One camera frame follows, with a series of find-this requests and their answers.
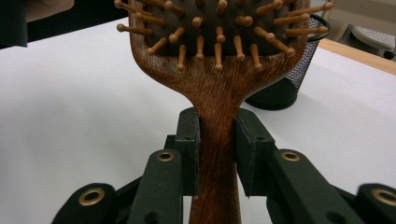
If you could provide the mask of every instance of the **hairbrush bristle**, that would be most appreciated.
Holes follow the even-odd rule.
[[[222,56],[235,56],[240,62],[251,56],[257,69],[262,67],[257,61],[260,56],[283,52],[290,57],[294,54],[294,49],[288,47],[290,38],[327,32],[323,27],[301,29],[297,24],[307,22],[311,13],[332,8],[331,3],[326,3],[291,11],[297,0],[137,1],[146,5],[146,11],[120,0],[114,4],[134,13],[133,17],[144,21],[146,28],[120,26],[119,31],[144,35],[150,55],[182,53],[179,71],[189,56],[198,60],[204,55],[215,56],[219,60],[217,70],[222,69]]]

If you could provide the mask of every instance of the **black mesh cup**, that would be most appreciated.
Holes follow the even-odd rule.
[[[306,70],[308,70],[312,57],[317,50],[318,42],[326,37],[330,31],[330,24],[327,21],[318,15],[311,15],[309,28],[318,28],[319,26],[326,26],[328,32],[322,35],[309,35],[304,55],[297,66],[275,84],[248,97],[246,99],[248,104],[265,110],[281,110],[294,104]]]

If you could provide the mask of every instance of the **white table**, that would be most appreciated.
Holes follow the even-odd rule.
[[[80,187],[138,178],[191,106],[139,70],[119,22],[0,50],[0,223],[50,223]],[[335,186],[396,188],[396,76],[318,49],[292,107],[242,107]],[[244,223],[270,223],[239,191]]]

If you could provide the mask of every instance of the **black object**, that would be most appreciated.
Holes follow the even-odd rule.
[[[328,32],[322,35],[310,35],[306,44],[303,58],[291,72],[273,85],[258,91],[248,97],[246,102],[250,105],[265,110],[281,110],[293,105],[297,100],[297,93],[303,83],[303,79],[311,64],[312,57],[318,47],[320,39],[327,36],[330,31],[330,24],[318,15],[311,15],[309,28],[326,26]]]
[[[19,3],[23,4],[23,1],[0,0],[0,3],[12,5],[12,7],[15,8],[15,10],[8,11],[6,7],[0,5],[0,36],[3,36],[3,28],[1,25],[6,25],[14,29],[14,31],[9,30],[12,33],[8,35],[12,34],[15,40],[20,38],[24,39],[24,45],[0,41],[0,44],[4,44],[3,46],[0,45],[0,49],[14,45],[26,47],[27,42],[67,34],[128,16],[126,10],[118,10],[115,8],[114,1],[111,0],[75,0],[74,6],[65,12],[55,14],[42,20],[28,22],[26,30],[24,6],[19,6]]]
[[[180,113],[178,136],[189,136],[199,130],[186,120],[198,120],[192,108]],[[273,223],[396,223],[396,189],[366,184],[360,187],[357,196],[352,195],[330,185],[303,154],[290,149],[278,150],[274,138],[252,112],[241,109],[234,126],[235,158],[245,193],[267,196],[267,209]],[[113,188],[103,184],[77,190],[52,223],[181,223],[181,196],[197,190],[182,189],[183,186],[195,188],[195,177],[187,179],[190,183],[182,183],[186,181],[182,170],[197,167],[195,156],[198,152],[195,147],[185,148],[193,153],[173,150],[177,135],[168,135],[167,149],[151,154],[142,178],[115,194]],[[102,199],[99,189],[104,192]],[[79,201],[81,198],[95,203],[83,205]]]

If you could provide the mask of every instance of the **hole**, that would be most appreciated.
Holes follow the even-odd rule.
[[[157,155],[157,159],[159,161],[171,161],[173,158],[174,158],[174,155],[171,152],[162,152]]]
[[[343,216],[341,216],[340,214],[335,213],[335,212],[328,212],[326,217],[327,217],[327,219],[330,220],[330,222],[335,223],[335,224],[346,224],[347,223],[346,219]]]
[[[158,224],[161,221],[161,215],[158,212],[152,211],[145,216],[147,224]]]
[[[87,189],[79,196],[78,202],[82,206],[91,206],[102,201],[105,191],[101,188]]]
[[[287,161],[299,161],[300,157],[294,152],[284,152],[282,153],[282,158]]]
[[[386,189],[373,189],[372,193],[374,197],[381,203],[385,203],[390,206],[396,206],[396,194]]]

